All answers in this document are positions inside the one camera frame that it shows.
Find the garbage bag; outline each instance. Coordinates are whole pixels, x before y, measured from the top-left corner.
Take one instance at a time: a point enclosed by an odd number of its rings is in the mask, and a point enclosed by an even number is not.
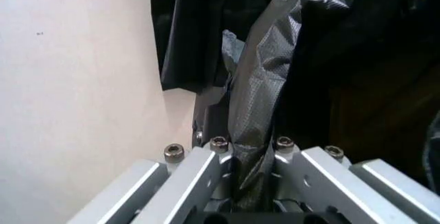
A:
[[[428,129],[423,164],[431,189],[440,193],[440,112]]]
[[[245,40],[270,0],[151,0],[162,88],[222,87],[222,31]]]
[[[440,109],[438,0],[272,0],[230,88],[235,211],[271,210],[271,140],[333,144],[423,183]]]

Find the metal bolt head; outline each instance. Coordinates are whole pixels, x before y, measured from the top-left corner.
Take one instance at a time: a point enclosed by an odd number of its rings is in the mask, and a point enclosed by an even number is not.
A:
[[[168,163],[179,163],[185,158],[185,151],[182,145],[173,143],[163,150],[163,156]]]
[[[342,161],[344,158],[344,151],[339,147],[329,145],[324,148],[324,151],[338,161]]]
[[[209,141],[209,148],[216,153],[226,153],[228,146],[228,141],[223,136],[216,136]]]
[[[290,153],[294,145],[295,143],[287,136],[280,136],[275,143],[275,149],[281,153]]]
[[[196,139],[201,140],[203,137],[203,132],[202,131],[197,131],[196,132]]]

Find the black plastic bag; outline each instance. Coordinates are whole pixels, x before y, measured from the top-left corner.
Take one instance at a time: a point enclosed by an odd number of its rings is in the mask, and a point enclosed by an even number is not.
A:
[[[272,137],[334,144],[424,181],[440,108],[438,0],[272,0],[231,84],[234,208],[271,209]]]
[[[151,0],[162,88],[222,87],[222,31],[245,40],[270,0]]]

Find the silver metal frame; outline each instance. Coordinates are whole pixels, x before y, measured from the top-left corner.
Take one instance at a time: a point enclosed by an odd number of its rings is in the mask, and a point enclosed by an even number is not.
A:
[[[277,160],[280,173],[313,211],[331,206],[352,223],[414,223],[319,147],[293,154],[290,163],[281,162]]]
[[[440,198],[382,160],[350,170],[418,223],[440,223]]]
[[[149,160],[136,161],[68,223],[128,223],[167,178],[165,165]]]
[[[194,147],[132,223],[183,223],[204,209],[221,175],[218,156]]]

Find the white wall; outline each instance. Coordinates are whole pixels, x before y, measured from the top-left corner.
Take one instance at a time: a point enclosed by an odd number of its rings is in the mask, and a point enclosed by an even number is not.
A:
[[[189,144],[149,0],[0,0],[0,223],[62,223],[137,158]]]

